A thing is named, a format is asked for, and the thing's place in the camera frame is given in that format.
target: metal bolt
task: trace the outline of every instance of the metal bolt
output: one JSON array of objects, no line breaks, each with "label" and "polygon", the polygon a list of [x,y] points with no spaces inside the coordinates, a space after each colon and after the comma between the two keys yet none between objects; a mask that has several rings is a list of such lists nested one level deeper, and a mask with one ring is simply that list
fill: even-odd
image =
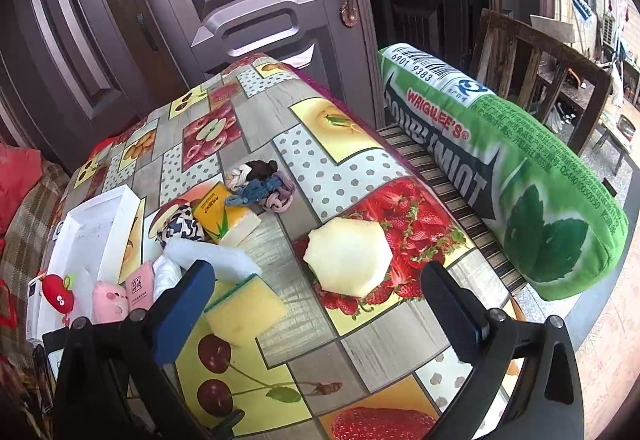
[{"label": "metal bolt", "polygon": [[84,328],[84,325],[88,322],[89,319],[87,319],[86,317],[78,317],[78,319],[76,319],[73,324],[71,324],[71,326],[74,328],[74,330],[82,330]]},{"label": "metal bolt", "polygon": [[142,319],[145,318],[146,310],[144,308],[136,308],[129,314],[129,318],[135,322],[139,323]]},{"label": "metal bolt", "polygon": [[552,326],[555,326],[556,328],[562,328],[564,326],[564,321],[562,321],[562,317],[559,317],[558,315],[552,315],[551,317],[549,317],[549,322],[551,323]]},{"label": "metal bolt", "polygon": [[507,314],[504,313],[499,308],[491,308],[491,310],[489,310],[489,317],[491,317],[492,320],[498,321],[499,323],[501,323],[507,318]]}]

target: open white box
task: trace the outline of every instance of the open white box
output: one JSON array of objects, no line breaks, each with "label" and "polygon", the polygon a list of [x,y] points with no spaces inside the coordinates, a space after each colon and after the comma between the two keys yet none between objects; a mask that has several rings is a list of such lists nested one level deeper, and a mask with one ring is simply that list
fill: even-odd
[{"label": "open white box", "polygon": [[[66,215],[51,254],[47,274],[73,278],[74,309],[69,321],[92,318],[92,291],[97,281],[118,284],[124,251],[140,199],[121,185],[78,205]],[[65,326],[65,316],[43,298],[37,339]]]}]

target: air conditioner unit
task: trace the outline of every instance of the air conditioner unit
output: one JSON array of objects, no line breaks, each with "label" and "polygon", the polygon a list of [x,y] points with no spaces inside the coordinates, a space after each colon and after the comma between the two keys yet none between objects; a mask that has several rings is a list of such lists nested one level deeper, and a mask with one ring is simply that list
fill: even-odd
[{"label": "air conditioner unit", "polygon": [[613,46],[613,39],[616,34],[616,20],[613,15],[605,13],[602,16],[602,42]]}]

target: wooden chair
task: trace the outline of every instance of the wooden chair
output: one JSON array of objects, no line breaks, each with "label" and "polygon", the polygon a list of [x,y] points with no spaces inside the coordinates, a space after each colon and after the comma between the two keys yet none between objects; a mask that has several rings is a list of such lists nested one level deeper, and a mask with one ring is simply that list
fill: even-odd
[{"label": "wooden chair", "polygon": [[526,42],[532,48],[529,55],[529,65],[516,102],[521,108],[528,109],[530,106],[543,52],[555,57],[557,61],[553,80],[546,88],[546,95],[540,102],[536,113],[536,118],[540,122],[545,122],[558,98],[561,87],[564,87],[563,83],[568,68],[574,70],[582,80],[593,84],[593,92],[588,105],[580,116],[580,121],[574,128],[567,144],[569,149],[579,156],[589,141],[609,96],[611,88],[609,73],[601,70],[588,58],[580,55],[563,42],[525,23],[484,9],[478,26],[478,38],[474,47],[469,75],[493,89],[499,96],[507,98],[516,60],[518,40]]}]

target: pink pig toy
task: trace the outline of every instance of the pink pig toy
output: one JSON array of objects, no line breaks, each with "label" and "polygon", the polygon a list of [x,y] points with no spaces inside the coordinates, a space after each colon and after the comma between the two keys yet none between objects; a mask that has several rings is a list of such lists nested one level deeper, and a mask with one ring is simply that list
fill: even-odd
[{"label": "pink pig toy", "polygon": [[122,321],[129,314],[127,292],[122,286],[98,281],[92,295],[95,324]]}]

